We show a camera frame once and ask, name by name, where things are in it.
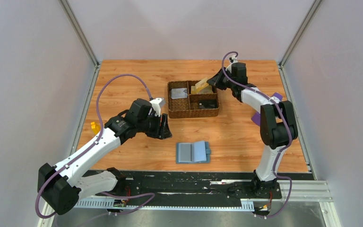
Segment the black VIP card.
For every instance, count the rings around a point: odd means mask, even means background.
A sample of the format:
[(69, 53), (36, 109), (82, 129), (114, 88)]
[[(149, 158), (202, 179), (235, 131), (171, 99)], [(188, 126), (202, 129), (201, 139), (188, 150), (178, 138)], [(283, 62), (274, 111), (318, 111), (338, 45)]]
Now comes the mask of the black VIP card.
[(200, 100), (198, 102), (199, 109), (217, 109), (218, 104), (214, 99)]

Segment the teal leather card holder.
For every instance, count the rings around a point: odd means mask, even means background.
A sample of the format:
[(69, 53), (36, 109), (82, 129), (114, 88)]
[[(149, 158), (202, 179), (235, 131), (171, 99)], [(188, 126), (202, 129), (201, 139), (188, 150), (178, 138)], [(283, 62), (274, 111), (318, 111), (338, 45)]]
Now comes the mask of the teal leather card holder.
[(199, 164), (210, 163), (211, 149), (209, 142), (197, 141), (194, 143), (178, 142), (176, 143), (177, 164)]

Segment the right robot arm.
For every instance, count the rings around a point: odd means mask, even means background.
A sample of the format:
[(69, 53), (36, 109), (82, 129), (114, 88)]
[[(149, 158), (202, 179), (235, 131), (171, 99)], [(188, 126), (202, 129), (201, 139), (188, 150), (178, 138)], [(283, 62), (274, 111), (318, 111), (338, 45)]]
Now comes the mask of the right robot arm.
[(265, 146), (248, 190), (256, 197), (264, 197), (276, 188), (280, 161), (298, 137), (293, 104), (270, 97), (249, 83), (242, 62), (222, 67), (207, 83), (220, 90), (230, 89), (237, 100), (259, 112), (260, 136)]

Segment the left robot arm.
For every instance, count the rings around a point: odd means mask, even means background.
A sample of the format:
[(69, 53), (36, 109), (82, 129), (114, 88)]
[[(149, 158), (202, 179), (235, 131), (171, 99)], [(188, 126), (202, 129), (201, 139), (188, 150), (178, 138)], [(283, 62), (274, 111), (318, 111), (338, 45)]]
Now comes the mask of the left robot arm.
[(79, 200), (102, 192), (121, 195), (125, 192), (126, 177), (111, 167), (99, 174), (84, 174), (107, 153), (132, 139), (137, 133), (164, 140), (172, 136), (168, 115), (161, 113), (164, 98), (150, 101), (136, 99), (128, 110), (109, 119), (101, 130), (77, 152), (51, 166), (48, 163), (38, 172), (38, 194), (55, 214), (69, 212)]

